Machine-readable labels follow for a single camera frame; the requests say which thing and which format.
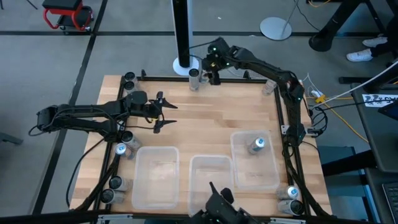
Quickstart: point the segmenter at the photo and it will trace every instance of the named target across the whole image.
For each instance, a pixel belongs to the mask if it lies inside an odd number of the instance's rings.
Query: clear plastic container
[[[225,187],[234,191],[232,160],[228,156],[196,155],[189,166],[188,212],[196,214],[205,209],[210,198],[210,182],[220,192]]]
[[[180,160],[176,147],[141,147],[136,158],[132,206],[173,209],[177,206]]]
[[[253,155],[248,147],[257,139],[266,144]],[[271,136],[266,130],[239,131],[231,135],[231,152],[234,162],[235,182],[245,190],[276,189],[280,184]]]

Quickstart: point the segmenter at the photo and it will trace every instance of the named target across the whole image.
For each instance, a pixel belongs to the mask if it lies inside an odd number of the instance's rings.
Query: wooden tabletop
[[[116,100],[120,79],[119,75],[104,77],[98,104]],[[167,101],[178,106],[177,110],[164,109],[166,119],[175,119],[178,122],[166,125],[159,134],[145,129],[131,129],[130,131],[142,141],[143,146],[178,148],[180,156],[179,201],[173,210],[138,210],[132,207],[130,190],[122,204],[112,205],[112,212],[187,214],[190,159],[197,154],[227,155],[232,158],[229,138],[236,131],[266,129],[270,132],[280,184],[287,185],[275,96],[262,95],[261,90],[264,84],[222,83],[221,86],[207,84],[201,86],[199,92],[190,91],[188,83],[185,82],[140,82],[140,84],[147,92],[148,99],[154,99],[158,91],[163,91]],[[302,122],[305,126],[309,126],[310,118],[303,111],[305,111],[304,105],[302,105]],[[127,124],[148,126],[144,118],[131,117]],[[90,133],[85,150],[100,139],[99,134]],[[304,141],[316,145],[313,138],[306,137]],[[82,161],[70,208],[79,206],[98,183],[105,147],[106,143],[103,142]],[[309,191],[322,208],[331,214],[317,150],[302,143],[300,153],[305,183]],[[135,159],[129,161],[122,158],[118,174],[127,179],[134,179],[134,169]],[[251,215],[284,215],[277,210],[278,200],[275,190],[241,190],[235,184],[234,197],[234,206],[242,207]]]

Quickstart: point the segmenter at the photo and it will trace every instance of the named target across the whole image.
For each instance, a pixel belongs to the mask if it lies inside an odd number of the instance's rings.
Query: white round base
[[[260,30],[264,36],[271,40],[284,40],[292,35],[292,27],[288,23],[283,30],[286,21],[278,17],[269,17],[260,23]]]
[[[199,70],[199,61],[198,59],[192,57],[191,61],[191,66],[188,68],[183,68],[180,66],[180,63],[178,62],[178,58],[176,58],[173,62],[173,69],[175,73],[181,75],[181,76],[189,76],[189,70],[191,69],[198,69]]]

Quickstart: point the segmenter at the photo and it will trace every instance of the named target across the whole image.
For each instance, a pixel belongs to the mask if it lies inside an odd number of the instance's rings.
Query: metal bracket
[[[288,128],[289,125],[281,125],[280,130],[282,131],[282,134],[286,134]],[[312,128],[304,127],[304,130],[307,136],[318,136],[318,133],[314,132]]]
[[[119,220],[119,219],[132,219],[132,214],[114,214],[114,215],[98,215],[99,222],[110,221],[110,220]]]
[[[294,220],[289,218],[271,218],[270,223],[278,224],[306,224],[305,220]]]

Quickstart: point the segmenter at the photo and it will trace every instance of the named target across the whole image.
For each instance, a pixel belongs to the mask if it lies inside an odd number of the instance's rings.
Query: robotic arm
[[[303,99],[304,88],[295,74],[259,60],[248,49],[230,47],[223,38],[219,37],[209,45],[208,55],[202,60],[202,69],[209,72],[208,77],[212,85],[220,85],[218,71],[229,67],[252,70],[278,84],[289,120],[284,140],[291,146],[299,146],[305,137],[305,128],[300,116],[300,102]]]
[[[177,108],[163,98],[163,92],[158,92],[156,100],[148,100],[144,91],[135,91],[116,101],[109,101],[103,105],[59,105],[50,106],[37,113],[37,126],[42,133],[50,133],[60,129],[74,129],[80,131],[97,132],[107,142],[116,142],[120,125],[118,122],[128,116],[145,118],[148,123],[155,120],[154,133],[169,123],[165,121],[162,108]],[[103,122],[90,121],[80,118],[104,117]]]

